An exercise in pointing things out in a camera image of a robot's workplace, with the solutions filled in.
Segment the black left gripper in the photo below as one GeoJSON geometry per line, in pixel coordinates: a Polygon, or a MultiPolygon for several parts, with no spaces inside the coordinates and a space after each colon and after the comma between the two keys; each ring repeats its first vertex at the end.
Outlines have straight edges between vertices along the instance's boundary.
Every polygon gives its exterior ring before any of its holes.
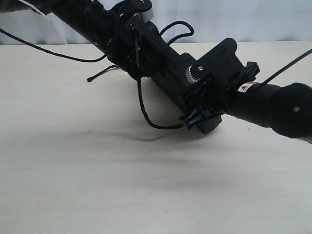
{"type": "Polygon", "coordinates": [[[156,74],[156,26],[139,17],[151,7],[150,0],[123,0],[108,10],[97,5],[104,53],[132,78],[156,74]]]}

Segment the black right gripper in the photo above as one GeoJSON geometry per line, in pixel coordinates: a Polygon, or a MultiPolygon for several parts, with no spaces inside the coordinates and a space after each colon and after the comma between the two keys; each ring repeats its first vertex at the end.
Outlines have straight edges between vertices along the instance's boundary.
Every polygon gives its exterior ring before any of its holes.
{"type": "Polygon", "coordinates": [[[221,117],[239,87],[254,81],[260,72],[254,61],[243,65],[236,51],[236,41],[226,38],[187,69],[186,76],[195,89],[186,96],[189,111],[180,119],[188,129],[221,117]]]}

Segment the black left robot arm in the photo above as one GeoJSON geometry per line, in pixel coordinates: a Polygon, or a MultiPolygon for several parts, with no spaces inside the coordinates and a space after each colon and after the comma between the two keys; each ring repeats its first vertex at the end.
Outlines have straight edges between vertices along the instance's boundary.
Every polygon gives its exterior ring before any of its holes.
{"type": "Polygon", "coordinates": [[[138,32],[132,17],[147,22],[149,0],[123,0],[107,10],[98,0],[2,0],[1,13],[32,10],[53,14],[92,43],[111,63],[132,78],[151,77],[152,65],[139,51],[138,32]]]}

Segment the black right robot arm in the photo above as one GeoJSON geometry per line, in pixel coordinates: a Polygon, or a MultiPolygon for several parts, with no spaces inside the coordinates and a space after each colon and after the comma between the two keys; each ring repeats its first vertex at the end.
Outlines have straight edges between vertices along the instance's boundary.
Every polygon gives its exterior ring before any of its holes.
{"type": "Polygon", "coordinates": [[[242,64],[237,42],[226,38],[186,69],[195,91],[186,99],[189,113],[181,118],[187,128],[222,115],[264,127],[284,137],[312,140],[312,89],[303,83],[281,87],[257,82],[256,62],[242,64]]]}

